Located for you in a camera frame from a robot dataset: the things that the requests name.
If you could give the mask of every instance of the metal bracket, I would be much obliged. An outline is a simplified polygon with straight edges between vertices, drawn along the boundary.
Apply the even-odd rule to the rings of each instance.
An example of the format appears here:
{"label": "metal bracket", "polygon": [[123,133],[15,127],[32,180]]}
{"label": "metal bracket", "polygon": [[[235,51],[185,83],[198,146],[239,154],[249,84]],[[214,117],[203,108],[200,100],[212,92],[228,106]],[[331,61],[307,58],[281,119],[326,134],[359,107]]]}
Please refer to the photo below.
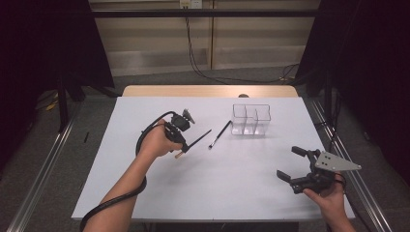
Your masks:
{"label": "metal bracket", "polygon": [[340,158],[328,152],[322,152],[320,154],[316,161],[315,167],[333,172],[362,169],[359,164]]}

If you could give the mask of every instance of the white paper sheet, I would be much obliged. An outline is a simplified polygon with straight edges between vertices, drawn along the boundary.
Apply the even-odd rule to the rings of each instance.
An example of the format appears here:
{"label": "white paper sheet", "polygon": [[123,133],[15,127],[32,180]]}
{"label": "white paper sheet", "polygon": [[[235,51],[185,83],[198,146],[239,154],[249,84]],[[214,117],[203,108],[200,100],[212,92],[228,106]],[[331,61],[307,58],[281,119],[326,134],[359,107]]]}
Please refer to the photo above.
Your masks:
{"label": "white paper sheet", "polygon": [[[234,103],[271,107],[264,136],[232,135],[230,127],[212,150],[208,146],[231,118]],[[96,207],[134,158],[135,143],[149,124],[166,111],[190,111],[196,124],[183,132],[187,143],[212,132],[179,159],[157,159],[148,186],[138,195],[132,218],[151,221],[284,221],[321,218],[318,207],[276,176],[304,177],[308,158],[292,146],[324,150],[300,98],[119,98],[101,147],[73,212],[83,218]],[[345,201],[347,215],[354,214]]]}

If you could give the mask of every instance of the hand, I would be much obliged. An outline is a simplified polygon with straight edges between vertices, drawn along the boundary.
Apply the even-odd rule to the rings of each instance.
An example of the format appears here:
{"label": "hand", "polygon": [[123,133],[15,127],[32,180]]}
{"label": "hand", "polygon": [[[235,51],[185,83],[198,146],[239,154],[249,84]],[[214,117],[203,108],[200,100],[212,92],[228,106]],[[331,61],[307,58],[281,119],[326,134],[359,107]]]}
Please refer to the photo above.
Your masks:
{"label": "hand", "polygon": [[[335,179],[344,181],[339,173]],[[322,217],[333,231],[354,231],[344,210],[344,189],[341,183],[334,182],[330,188],[320,192],[320,195],[308,188],[304,189],[304,194],[320,207]]]}
{"label": "hand", "polygon": [[174,143],[165,137],[165,120],[160,119],[157,125],[145,136],[139,154],[147,154],[153,159],[161,157],[172,150],[181,150],[181,143]]}

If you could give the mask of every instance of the clear plastic container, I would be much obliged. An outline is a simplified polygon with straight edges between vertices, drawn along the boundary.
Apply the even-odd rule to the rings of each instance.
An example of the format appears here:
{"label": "clear plastic container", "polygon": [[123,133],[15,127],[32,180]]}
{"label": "clear plastic container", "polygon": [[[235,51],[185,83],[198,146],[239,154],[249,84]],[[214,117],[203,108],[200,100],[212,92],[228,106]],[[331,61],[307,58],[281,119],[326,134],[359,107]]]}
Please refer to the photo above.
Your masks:
{"label": "clear plastic container", "polygon": [[232,134],[265,134],[271,123],[268,104],[234,104]]}

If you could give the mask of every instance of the wall outlet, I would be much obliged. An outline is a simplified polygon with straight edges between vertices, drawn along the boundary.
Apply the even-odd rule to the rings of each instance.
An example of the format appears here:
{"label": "wall outlet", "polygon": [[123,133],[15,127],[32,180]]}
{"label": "wall outlet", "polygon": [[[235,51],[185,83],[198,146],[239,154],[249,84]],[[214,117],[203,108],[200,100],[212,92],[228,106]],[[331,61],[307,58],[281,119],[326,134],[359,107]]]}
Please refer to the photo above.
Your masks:
{"label": "wall outlet", "polygon": [[180,9],[202,9],[202,0],[180,0]]}
{"label": "wall outlet", "polygon": [[192,9],[202,9],[202,0],[190,0],[190,7]]}
{"label": "wall outlet", "polygon": [[190,9],[190,0],[180,0],[180,9]]}

